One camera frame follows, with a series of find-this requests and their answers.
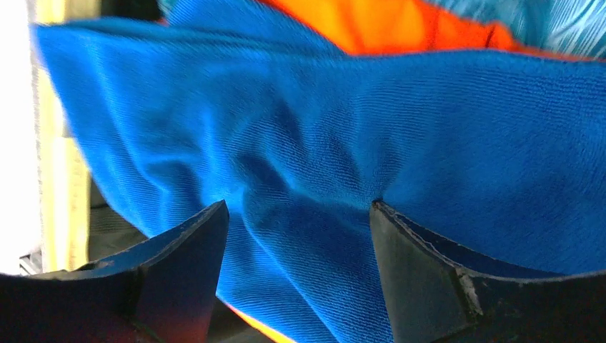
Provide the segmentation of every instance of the white wall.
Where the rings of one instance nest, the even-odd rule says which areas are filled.
[[[0,21],[0,272],[41,242],[27,2],[3,1]]]

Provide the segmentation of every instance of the fabric fold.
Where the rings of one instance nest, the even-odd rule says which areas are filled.
[[[368,227],[378,198],[509,263],[606,267],[604,65],[354,58],[286,27],[36,28],[117,212],[152,237],[226,200],[221,299],[296,342],[389,342]]]

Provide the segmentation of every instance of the wooden board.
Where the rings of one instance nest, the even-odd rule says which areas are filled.
[[[94,18],[99,10],[100,0],[36,0],[36,21]],[[88,261],[90,176],[43,68],[36,87],[44,271],[73,270]]]

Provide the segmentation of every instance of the orange fabric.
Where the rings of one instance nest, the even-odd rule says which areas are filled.
[[[259,0],[306,24],[351,55],[499,49],[558,59],[527,48],[498,23],[461,19],[423,0]]]
[[[242,318],[248,325],[250,325],[251,327],[254,327],[257,330],[259,330],[262,334],[264,334],[265,336],[269,337],[272,341],[274,341],[276,343],[296,343],[292,339],[284,336],[283,334],[281,334],[278,331],[272,329],[271,327],[268,327],[265,324],[257,321],[255,318],[252,318],[252,317],[249,317],[249,316],[245,315],[244,313],[238,311],[234,307],[231,307],[229,305],[227,305],[227,306],[230,309],[232,309],[232,311],[234,311],[238,316],[240,316],[240,318]]]

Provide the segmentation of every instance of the blue cloth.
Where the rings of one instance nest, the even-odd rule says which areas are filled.
[[[603,0],[426,1],[464,18],[503,23],[513,37],[528,46],[606,59],[606,1]],[[159,3],[165,15],[171,16],[173,9],[192,2],[196,1],[160,0]]]
[[[212,32],[120,19],[36,30],[121,215],[152,237],[226,199],[221,299],[298,342],[389,342],[377,198],[506,262],[606,267],[606,66],[494,51],[357,59],[253,12],[267,30],[248,35],[238,16]]]

